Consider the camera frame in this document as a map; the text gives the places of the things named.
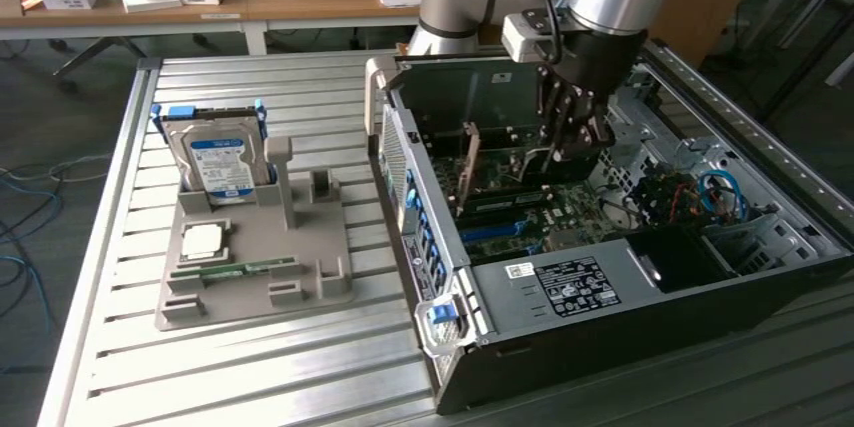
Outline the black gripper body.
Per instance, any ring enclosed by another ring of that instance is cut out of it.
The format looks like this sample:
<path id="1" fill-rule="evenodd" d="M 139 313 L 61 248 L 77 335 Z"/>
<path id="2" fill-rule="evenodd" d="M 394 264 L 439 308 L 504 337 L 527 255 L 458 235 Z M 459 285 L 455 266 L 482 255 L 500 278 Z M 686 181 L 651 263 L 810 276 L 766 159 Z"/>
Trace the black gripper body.
<path id="1" fill-rule="evenodd" d="M 546 74 L 539 74 L 539 96 L 559 84 L 607 97 L 622 85 L 646 39 L 646 30 L 631 35 L 592 30 L 563 32 L 560 62 L 540 65 Z"/>

